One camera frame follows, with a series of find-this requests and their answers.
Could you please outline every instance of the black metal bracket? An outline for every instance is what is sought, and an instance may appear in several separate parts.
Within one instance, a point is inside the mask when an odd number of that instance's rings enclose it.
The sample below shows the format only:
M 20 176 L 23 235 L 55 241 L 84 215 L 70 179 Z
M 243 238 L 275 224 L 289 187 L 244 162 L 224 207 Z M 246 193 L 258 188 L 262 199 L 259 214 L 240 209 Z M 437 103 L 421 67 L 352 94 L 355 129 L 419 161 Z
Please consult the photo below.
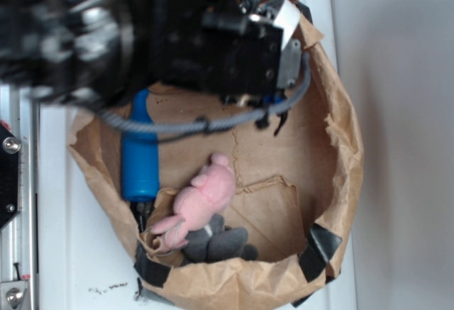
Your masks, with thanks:
M 20 141 L 0 125 L 0 229 L 18 212 Z

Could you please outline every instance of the white surface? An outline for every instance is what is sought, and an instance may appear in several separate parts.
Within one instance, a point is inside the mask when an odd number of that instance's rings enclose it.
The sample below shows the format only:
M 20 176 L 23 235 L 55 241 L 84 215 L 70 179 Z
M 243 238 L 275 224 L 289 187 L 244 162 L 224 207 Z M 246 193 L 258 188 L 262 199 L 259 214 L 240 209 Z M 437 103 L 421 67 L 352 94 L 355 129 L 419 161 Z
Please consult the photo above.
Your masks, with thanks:
M 365 140 L 359 310 L 454 307 L 454 0 L 333 0 Z
M 301 1 L 311 7 L 314 23 L 327 35 L 327 53 L 335 60 L 330 0 Z M 131 259 L 65 147 L 74 111 L 47 107 L 41 116 L 40 308 L 175 309 L 151 300 L 134 300 L 137 275 Z M 356 310 L 353 266 L 349 243 L 342 275 L 300 309 Z M 128 284 L 110 289 L 124 283 Z

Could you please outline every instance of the black tape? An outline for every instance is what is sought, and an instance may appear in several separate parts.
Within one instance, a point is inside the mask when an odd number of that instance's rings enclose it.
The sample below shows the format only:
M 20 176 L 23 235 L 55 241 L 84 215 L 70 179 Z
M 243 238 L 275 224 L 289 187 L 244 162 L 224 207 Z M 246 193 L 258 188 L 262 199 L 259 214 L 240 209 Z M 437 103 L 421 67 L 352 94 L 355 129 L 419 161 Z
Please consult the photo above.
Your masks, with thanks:
M 299 266 L 303 270 L 307 282 L 312 282 L 325 270 L 341 243 L 341 237 L 317 223 L 312 225 L 307 237 L 306 250 L 299 256 Z M 332 280 L 332 277 L 326 277 L 326 283 Z M 294 301 L 292 305 L 297 308 L 310 296 Z
M 326 276 L 326 284 L 331 283 L 334 279 L 335 279 L 335 278 L 332 277 L 332 276 Z M 305 301 L 307 301 L 312 295 L 313 295 L 313 294 L 310 294 L 309 296 L 306 296 L 306 297 L 301 298 L 301 299 L 299 299 L 299 300 L 297 300 L 297 301 L 294 301 L 294 302 L 292 303 L 292 306 L 293 306 L 294 308 L 297 308 L 298 306 L 300 306 L 301 304 L 303 304 Z
M 140 278 L 154 287 L 163 287 L 172 269 L 169 266 L 148 259 L 147 252 L 140 243 L 135 252 L 134 268 Z
M 310 21 L 311 24 L 314 24 L 314 22 L 312 21 L 311 9 L 300 1 L 297 1 L 296 5 L 299 11 L 306 17 L 306 19 Z

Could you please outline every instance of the white wall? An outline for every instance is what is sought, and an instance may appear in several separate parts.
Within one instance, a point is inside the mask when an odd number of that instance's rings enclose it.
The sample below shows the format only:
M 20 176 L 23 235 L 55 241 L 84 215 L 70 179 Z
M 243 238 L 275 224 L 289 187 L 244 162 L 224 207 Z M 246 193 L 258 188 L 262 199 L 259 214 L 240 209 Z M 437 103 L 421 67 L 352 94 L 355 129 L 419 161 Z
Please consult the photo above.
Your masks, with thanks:
M 454 0 L 333 0 L 365 141 L 359 310 L 454 309 Z

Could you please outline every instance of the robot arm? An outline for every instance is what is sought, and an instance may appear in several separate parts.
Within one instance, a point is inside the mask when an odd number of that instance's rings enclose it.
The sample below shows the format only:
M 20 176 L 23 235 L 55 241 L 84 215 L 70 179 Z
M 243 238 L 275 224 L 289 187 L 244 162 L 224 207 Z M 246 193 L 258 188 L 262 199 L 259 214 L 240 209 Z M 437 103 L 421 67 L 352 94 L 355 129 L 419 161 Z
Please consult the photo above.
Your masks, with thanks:
M 286 47 L 275 23 L 287 2 L 0 0 L 0 78 L 91 110 L 158 80 L 262 104 L 299 74 L 299 44 Z M 281 70 L 283 55 L 291 70 Z

